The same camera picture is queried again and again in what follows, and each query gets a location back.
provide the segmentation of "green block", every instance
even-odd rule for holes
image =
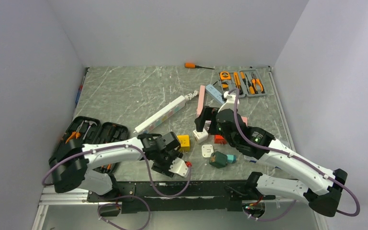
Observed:
[[[220,151],[216,151],[211,154],[211,157],[209,158],[209,164],[220,169],[228,164],[227,160],[227,155],[221,153]]]

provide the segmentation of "red block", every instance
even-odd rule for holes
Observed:
[[[226,144],[227,142],[226,142],[226,140],[223,138],[223,136],[221,136],[221,135],[215,135],[215,137],[214,137],[214,143],[215,143],[215,144],[222,144],[222,145],[224,145],[224,144]]]

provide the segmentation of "open tool case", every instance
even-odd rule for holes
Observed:
[[[101,125],[101,121],[98,119],[78,116],[67,128],[60,140],[60,143],[55,148],[55,152],[66,144],[66,141],[72,135],[72,132],[76,131],[80,125],[81,136],[78,139],[82,140],[82,144],[104,144],[123,141],[129,138],[129,130],[126,126],[112,122],[105,122]],[[110,166],[104,165],[103,167],[99,167],[95,170],[101,173],[113,173],[115,168],[116,165],[111,164]]]
[[[223,92],[239,88],[240,98],[266,95],[265,86],[261,82],[261,77],[256,69],[221,71],[219,72],[218,83]]]

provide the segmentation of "yellow cube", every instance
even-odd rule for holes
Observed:
[[[189,135],[179,135],[177,136],[180,140],[181,148],[180,152],[188,152],[190,151],[190,136]]]

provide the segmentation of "gray marble surface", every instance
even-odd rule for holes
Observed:
[[[93,67],[89,68],[75,117],[93,117],[104,122],[114,122],[129,128],[131,137],[134,128],[169,102],[180,95],[199,90],[200,85],[213,84],[218,80],[218,72],[241,70],[248,67],[219,66],[210,69],[185,69],[183,66],[145,67]],[[258,126],[272,133],[284,144],[289,145],[286,129],[271,83],[269,69],[258,69],[267,96],[242,98],[238,113],[248,117],[249,126]],[[252,171],[266,173],[280,178],[291,178],[280,169],[246,161],[235,148],[213,143],[213,136],[202,144],[212,144],[215,150],[235,154],[239,159],[235,164],[217,169],[208,164],[201,155],[201,145],[195,143],[192,131],[198,97],[188,101],[183,109],[156,127],[152,133],[165,134],[174,131],[177,135],[190,135],[191,149],[183,159],[190,161],[192,180],[243,180]],[[220,107],[207,93],[205,105]],[[119,164],[115,176],[118,181],[148,181],[146,165],[142,161],[126,161]],[[156,181],[182,181],[175,175],[166,177],[152,171]]]

